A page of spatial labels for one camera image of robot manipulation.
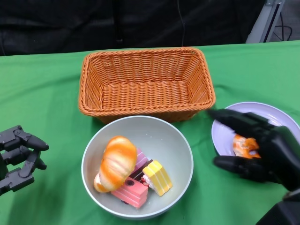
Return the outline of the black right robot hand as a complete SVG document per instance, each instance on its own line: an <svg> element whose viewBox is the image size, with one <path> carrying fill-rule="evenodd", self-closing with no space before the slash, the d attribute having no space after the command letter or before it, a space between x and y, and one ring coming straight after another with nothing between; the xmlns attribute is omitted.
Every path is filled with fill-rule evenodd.
<svg viewBox="0 0 300 225"><path fill-rule="evenodd" d="M258 144L259 158L217 156L215 166L244 179L279 183L289 191L300 187L300 145L287 127L274 126L252 112L210 109L208 115Z"/></svg>

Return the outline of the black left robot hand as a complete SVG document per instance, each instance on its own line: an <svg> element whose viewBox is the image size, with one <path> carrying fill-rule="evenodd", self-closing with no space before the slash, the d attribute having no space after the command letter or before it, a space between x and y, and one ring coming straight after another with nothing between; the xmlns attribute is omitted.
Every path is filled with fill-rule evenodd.
<svg viewBox="0 0 300 225"><path fill-rule="evenodd" d="M34 182L35 169L45 170L41 152L46 142L17 125L0 133L0 194L16 192Z"/></svg>

